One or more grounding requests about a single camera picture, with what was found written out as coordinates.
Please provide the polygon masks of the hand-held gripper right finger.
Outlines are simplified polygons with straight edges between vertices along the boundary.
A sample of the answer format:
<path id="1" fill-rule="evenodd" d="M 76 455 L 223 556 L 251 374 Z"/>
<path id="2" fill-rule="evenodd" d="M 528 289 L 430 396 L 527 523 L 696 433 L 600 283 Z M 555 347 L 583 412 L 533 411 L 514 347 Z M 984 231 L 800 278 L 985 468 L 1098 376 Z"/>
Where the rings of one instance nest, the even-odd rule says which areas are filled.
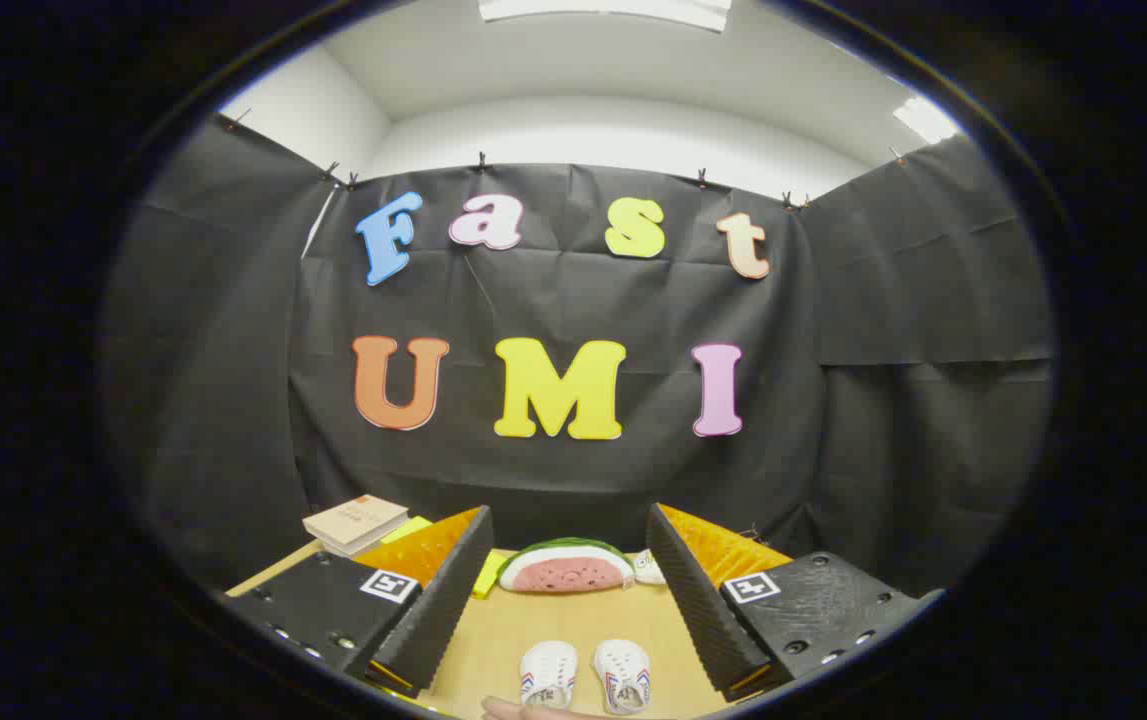
<path id="1" fill-rule="evenodd" d="M 707 679 L 729 702 L 871 650 L 944 593 L 903 593 L 833 551 L 791 559 L 664 503 L 650 507 L 646 541 Z"/>

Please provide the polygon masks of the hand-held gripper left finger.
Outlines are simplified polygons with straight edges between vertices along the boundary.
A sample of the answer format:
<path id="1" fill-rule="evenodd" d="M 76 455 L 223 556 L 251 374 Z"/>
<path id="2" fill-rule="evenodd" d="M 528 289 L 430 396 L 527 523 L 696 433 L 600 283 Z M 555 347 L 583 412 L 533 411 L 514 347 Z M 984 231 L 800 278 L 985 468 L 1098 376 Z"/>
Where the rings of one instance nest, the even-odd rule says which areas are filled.
<path id="1" fill-rule="evenodd" d="M 494 515 L 481 504 L 357 559 L 317 551 L 227 606 L 311 664 L 414 698 L 432 684 L 492 548 Z"/>

